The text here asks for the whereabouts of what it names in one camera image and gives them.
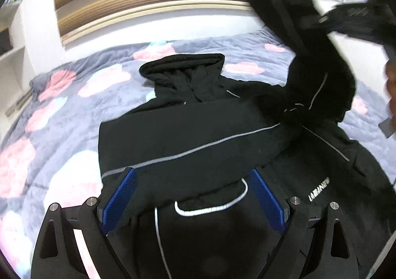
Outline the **person's right hand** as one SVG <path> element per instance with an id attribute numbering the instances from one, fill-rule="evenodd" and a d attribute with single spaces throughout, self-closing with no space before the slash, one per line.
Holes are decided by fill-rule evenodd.
<path id="1" fill-rule="evenodd" d="M 389 112 L 391 115 L 391 126 L 396 130 L 396 66 L 395 59 L 390 59 L 385 65 L 386 90 L 390 96 Z"/>

